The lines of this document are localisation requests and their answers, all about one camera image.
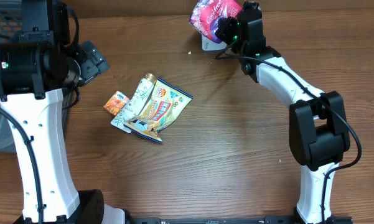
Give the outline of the white floral tube gold cap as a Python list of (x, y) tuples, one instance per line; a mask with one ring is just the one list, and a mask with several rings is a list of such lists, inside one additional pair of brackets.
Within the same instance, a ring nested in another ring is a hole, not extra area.
[(145, 77), (140, 80), (133, 97), (121, 108), (120, 112), (111, 121), (112, 126), (128, 134), (131, 133), (131, 130), (124, 126), (124, 124), (141, 112), (153, 91), (156, 80), (157, 77), (152, 73), (147, 72), (145, 74)]

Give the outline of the beige orange snack bag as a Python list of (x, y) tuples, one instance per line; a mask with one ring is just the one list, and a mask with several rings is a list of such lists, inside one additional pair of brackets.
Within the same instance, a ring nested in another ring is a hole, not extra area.
[(139, 136), (162, 143), (159, 133), (170, 126), (192, 101), (193, 96), (158, 78), (149, 102), (133, 118), (124, 122)]

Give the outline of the small orange tissue box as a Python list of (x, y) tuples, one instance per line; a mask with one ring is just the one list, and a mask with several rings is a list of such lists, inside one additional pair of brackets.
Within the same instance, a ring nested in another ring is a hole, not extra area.
[(129, 98), (124, 93), (116, 91), (103, 107), (107, 112), (116, 116), (128, 101)]

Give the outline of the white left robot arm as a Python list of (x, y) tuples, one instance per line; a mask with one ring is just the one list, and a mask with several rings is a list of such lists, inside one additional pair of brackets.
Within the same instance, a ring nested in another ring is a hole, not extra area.
[(89, 41), (71, 35), (74, 10), (60, 1), (23, 1), (22, 28), (0, 43), (0, 114), (9, 122), (21, 172), (18, 223), (126, 223), (100, 190), (75, 188), (63, 135), (63, 99), (109, 67)]

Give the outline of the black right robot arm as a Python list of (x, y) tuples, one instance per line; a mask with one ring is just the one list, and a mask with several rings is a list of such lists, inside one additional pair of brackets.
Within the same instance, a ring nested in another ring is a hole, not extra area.
[(281, 54), (266, 43), (257, 2), (245, 2), (235, 16), (221, 17), (215, 35), (237, 59), (245, 75), (270, 90), (289, 108), (289, 148), (301, 165), (301, 189), (291, 223), (351, 223), (330, 209), (334, 174), (354, 166), (362, 156), (360, 140), (348, 124), (343, 98), (310, 85)]

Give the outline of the pink purple pad package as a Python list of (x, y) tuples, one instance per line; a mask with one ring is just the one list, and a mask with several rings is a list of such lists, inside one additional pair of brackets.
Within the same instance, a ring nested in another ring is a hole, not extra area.
[(222, 41), (215, 35), (218, 21), (236, 17), (241, 6), (235, 0), (199, 0), (189, 19), (189, 24), (214, 43)]

